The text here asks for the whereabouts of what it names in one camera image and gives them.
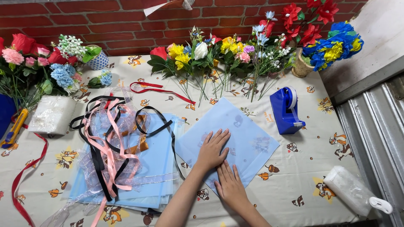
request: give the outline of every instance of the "brick wall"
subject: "brick wall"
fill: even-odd
[[[227,37],[234,33],[243,40],[251,26],[264,19],[266,11],[280,14],[295,2],[307,12],[305,0],[195,0],[193,10],[178,5],[159,9],[148,17],[144,8],[169,0],[95,0],[0,5],[0,37],[10,45],[12,34],[23,33],[38,43],[58,43],[58,36],[75,35],[86,44],[97,44],[110,56],[146,54],[156,46],[185,43],[194,25],[206,35]],[[339,12],[335,22],[351,19],[367,0],[334,0]],[[323,37],[331,23],[320,23]],[[273,34],[286,32],[278,21]]]

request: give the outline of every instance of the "tape roll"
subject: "tape roll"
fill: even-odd
[[[288,90],[290,90],[290,94],[289,96],[292,99],[292,103],[290,105],[290,107],[288,109],[293,109],[296,106],[297,103],[297,93],[296,90],[292,87],[292,86],[286,86],[285,88],[288,88]]]

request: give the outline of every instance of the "tablecloth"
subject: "tablecloth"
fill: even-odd
[[[149,55],[109,57],[106,69],[112,72],[111,86],[129,86],[132,82],[160,84],[165,90],[172,90],[185,96],[181,81],[175,77],[163,78],[162,74],[151,75],[147,64]],[[82,89],[73,94],[78,102],[74,117],[84,114],[87,102],[103,95],[106,88],[87,89],[86,82],[100,74],[85,67]],[[192,127],[220,98],[210,90],[220,84],[220,71],[203,79],[207,83],[205,91],[209,100],[202,98],[200,91],[188,87],[188,93],[197,103],[189,104],[173,94],[159,92],[133,93],[132,101],[137,109],[150,105],[162,113],[174,113],[186,120],[186,130]],[[258,90],[265,79],[259,81]],[[231,82],[231,89],[224,90],[223,96],[256,122],[263,130],[279,141],[280,146],[256,174],[246,188],[249,200],[272,226],[301,227],[326,225],[331,223],[355,222],[359,220],[346,205],[329,189],[323,190],[323,178],[335,165],[346,167],[354,174],[360,174],[354,154],[344,135],[334,107],[317,72],[305,78],[296,78],[290,71],[281,73],[261,100],[253,102],[244,95],[247,83]],[[294,135],[279,135],[269,100],[270,94],[284,86],[292,86],[298,95],[298,116],[306,126]],[[15,194],[27,210],[36,226],[66,204],[63,191],[70,182],[72,171],[77,164],[75,150],[82,148],[84,141],[78,131],[68,129],[65,136],[45,135],[49,147],[45,157],[24,172]],[[11,184],[16,175],[32,160],[40,156],[44,142],[33,133],[23,129],[16,143],[9,149],[0,151],[0,210],[2,226],[27,226],[27,222],[17,212],[11,200]],[[177,157],[177,162],[186,175],[190,167]],[[95,212],[85,216],[85,205],[74,204],[64,226],[89,227]],[[102,214],[98,226],[144,227],[153,226],[158,215],[121,208],[120,221],[107,220]],[[195,194],[195,203],[189,212],[186,226],[235,227],[246,224],[236,213],[224,205],[218,196],[205,184]]]

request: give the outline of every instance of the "tape dispenser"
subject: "tape dispenser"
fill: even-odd
[[[297,117],[297,93],[291,86],[279,89],[269,97],[279,134],[295,134],[306,122]]]

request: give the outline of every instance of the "hand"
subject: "hand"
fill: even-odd
[[[217,192],[231,209],[240,214],[248,206],[251,206],[251,203],[241,183],[236,165],[233,165],[234,174],[227,160],[224,160],[216,169],[220,180],[220,183],[215,181]]]
[[[229,152],[227,147],[220,154],[223,145],[230,138],[229,129],[226,129],[223,133],[222,129],[219,129],[213,137],[212,134],[213,132],[211,131],[205,138],[199,150],[198,160],[195,163],[195,166],[202,168],[206,172],[222,163]]]

